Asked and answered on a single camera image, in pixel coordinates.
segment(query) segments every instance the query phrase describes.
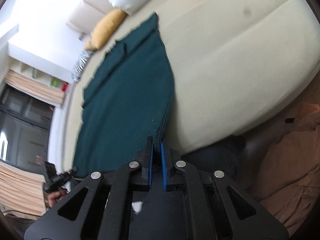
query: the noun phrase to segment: bed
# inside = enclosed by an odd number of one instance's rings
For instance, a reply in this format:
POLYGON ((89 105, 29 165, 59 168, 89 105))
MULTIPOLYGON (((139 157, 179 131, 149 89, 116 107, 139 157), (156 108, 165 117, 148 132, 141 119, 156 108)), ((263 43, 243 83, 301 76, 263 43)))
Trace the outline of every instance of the bed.
POLYGON ((64 169, 72 166, 82 124, 83 89, 115 40, 154 11, 175 79, 166 135, 185 154, 264 122, 304 90, 319 70, 317 10, 310 0, 150 0, 126 18, 75 85, 64 169))

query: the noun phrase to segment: dark green blanket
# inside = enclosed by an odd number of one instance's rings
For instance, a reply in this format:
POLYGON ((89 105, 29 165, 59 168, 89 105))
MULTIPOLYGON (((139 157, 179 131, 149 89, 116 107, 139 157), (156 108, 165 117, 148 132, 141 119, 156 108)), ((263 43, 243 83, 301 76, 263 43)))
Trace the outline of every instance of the dark green blanket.
POLYGON ((84 90, 83 125, 73 164, 78 176, 116 170, 144 149, 159 149, 174 81, 153 14, 106 54, 84 90))

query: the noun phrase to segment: window pane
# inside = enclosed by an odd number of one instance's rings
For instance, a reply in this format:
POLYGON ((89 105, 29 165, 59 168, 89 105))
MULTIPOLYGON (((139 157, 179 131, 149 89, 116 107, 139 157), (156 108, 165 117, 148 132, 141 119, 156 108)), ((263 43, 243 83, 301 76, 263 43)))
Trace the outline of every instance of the window pane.
POLYGON ((24 95, 18 91, 7 88, 4 92, 2 104, 9 109, 20 113, 23 106, 24 95))
POLYGON ((32 121, 50 125, 53 110, 53 106, 33 98, 30 99, 23 116, 32 121))
POLYGON ((0 114, 1 160, 41 173, 40 160, 47 160, 48 138, 49 131, 0 114))

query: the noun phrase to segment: curtain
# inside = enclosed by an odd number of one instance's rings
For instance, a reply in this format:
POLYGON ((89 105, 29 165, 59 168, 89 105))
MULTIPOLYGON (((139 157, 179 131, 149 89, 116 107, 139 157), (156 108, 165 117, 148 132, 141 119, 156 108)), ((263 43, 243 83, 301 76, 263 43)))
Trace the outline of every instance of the curtain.
POLYGON ((41 216, 45 213, 44 177, 0 162, 0 204, 9 209, 41 216))
POLYGON ((4 77, 4 81, 14 88, 17 88, 18 90, 21 90, 39 100, 43 99, 45 102, 52 105, 63 104, 65 97, 65 93, 63 91, 45 86, 15 71, 9 70, 7 75, 4 77))

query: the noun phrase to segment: window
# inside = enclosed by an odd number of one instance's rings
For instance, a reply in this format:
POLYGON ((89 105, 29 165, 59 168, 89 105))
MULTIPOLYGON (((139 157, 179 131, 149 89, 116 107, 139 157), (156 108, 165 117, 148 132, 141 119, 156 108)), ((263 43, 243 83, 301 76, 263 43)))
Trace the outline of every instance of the window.
POLYGON ((0 97, 0 161, 41 173, 53 110, 54 106, 6 86, 0 97))

